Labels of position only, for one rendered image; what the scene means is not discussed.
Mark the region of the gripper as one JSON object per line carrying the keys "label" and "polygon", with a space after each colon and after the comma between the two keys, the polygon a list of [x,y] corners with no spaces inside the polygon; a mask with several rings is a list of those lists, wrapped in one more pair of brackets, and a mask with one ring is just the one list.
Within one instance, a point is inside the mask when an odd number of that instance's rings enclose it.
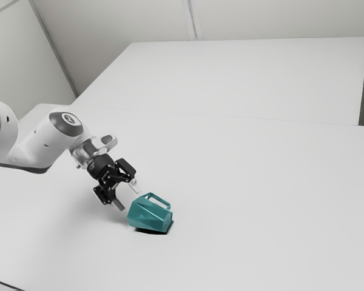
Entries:
{"label": "gripper", "polygon": [[[107,166],[110,166],[108,175],[99,179]],[[99,185],[94,187],[93,191],[104,205],[114,206],[120,211],[125,209],[116,197],[115,191],[115,188],[122,182],[127,183],[135,193],[140,192],[135,177],[137,171],[124,158],[114,162],[108,154],[98,155],[91,160],[86,170],[93,179],[98,180]]]}

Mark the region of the teal faceted mug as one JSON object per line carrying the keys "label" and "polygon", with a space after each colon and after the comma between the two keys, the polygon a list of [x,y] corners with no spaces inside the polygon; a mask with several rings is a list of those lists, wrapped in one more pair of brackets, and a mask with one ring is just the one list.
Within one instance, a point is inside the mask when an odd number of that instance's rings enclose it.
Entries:
{"label": "teal faceted mug", "polygon": [[172,224],[171,204],[149,192],[132,201],[127,214],[130,226],[166,233]]}

